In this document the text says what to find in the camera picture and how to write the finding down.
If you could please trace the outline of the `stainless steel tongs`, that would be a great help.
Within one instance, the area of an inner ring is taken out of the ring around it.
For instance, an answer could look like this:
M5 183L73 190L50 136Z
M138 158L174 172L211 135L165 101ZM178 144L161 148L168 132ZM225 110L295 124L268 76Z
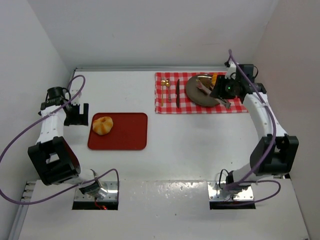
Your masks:
M206 95L209 96L210 93L211 93L211 91L210 91L207 87L205 87L200 80L197 80L196 82L197 82L197 88L198 88L199 90L201 90L204 94L206 94ZM225 107L226 109L229 109L229 108L231 107L231 103L230 103L228 100L225 100L225 99L222 99L222 98L216 98L216 100L217 100L220 104L224 105L224 107Z

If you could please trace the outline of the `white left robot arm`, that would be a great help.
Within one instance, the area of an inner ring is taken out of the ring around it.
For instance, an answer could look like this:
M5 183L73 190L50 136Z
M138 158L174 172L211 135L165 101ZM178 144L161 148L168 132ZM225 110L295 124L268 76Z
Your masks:
M41 131L35 145L27 150L41 181L46 185L78 184L83 195L99 198L102 189L94 170L81 171L78 158L64 139L65 126L88 126L89 105L68 103L72 94L65 87L52 87L47 90L39 115L46 119L41 124Z

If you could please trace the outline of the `round orange bun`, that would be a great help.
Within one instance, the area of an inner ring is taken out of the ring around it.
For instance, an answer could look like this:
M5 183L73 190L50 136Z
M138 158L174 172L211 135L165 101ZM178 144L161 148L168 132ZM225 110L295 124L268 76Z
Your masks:
M92 123L92 130L100 135L104 136L108 134L111 129L113 128L113 119L109 116L100 117L93 121Z

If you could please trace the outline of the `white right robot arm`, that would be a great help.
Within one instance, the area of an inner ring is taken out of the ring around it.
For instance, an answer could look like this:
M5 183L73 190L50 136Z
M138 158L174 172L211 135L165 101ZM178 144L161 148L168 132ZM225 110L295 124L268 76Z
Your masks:
M258 135L258 143L249 163L232 170L226 177L224 191L241 191L251 183L274 175L288 174L293 166L299 140L280 125L269 104L267 90L256 83L253 64L237 64L228 60L227 73L218 75L210 93L221 100L239 99L247 109Z

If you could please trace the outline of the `brown chocolate croissant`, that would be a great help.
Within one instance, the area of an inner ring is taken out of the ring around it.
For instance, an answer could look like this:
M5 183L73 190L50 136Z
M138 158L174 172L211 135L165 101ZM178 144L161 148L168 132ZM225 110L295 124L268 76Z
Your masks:
M211 78L207 77L198 77L196 79L197 82L197 88L201 90L206 95L210 95L212 90L214 89L214 85L212 83Z

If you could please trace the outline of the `orange striped croissant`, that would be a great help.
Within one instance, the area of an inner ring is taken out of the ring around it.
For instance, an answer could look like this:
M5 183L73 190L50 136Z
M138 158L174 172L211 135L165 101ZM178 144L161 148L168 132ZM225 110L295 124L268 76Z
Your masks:
M213 85L216 84L217 76L218 76L218 73L217 73L217 72L213 72L213 73L212 73L211 83L212 83Z

